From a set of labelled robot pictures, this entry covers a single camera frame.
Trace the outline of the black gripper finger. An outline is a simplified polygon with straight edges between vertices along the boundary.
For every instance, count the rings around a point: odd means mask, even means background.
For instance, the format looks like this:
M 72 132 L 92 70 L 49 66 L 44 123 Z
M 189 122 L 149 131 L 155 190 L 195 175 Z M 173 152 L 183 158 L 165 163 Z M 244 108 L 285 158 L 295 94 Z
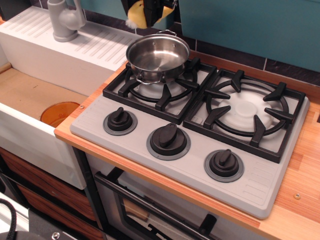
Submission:
M 143 0 L 143 12 L 147 27 L 153 27 L 162 17 L 164 6 L 163 0 Z
M 137 0 L 121 0 L 123 9 L 125 11 L 125 14 L 128 15 L 129 9 L 136 3 Z

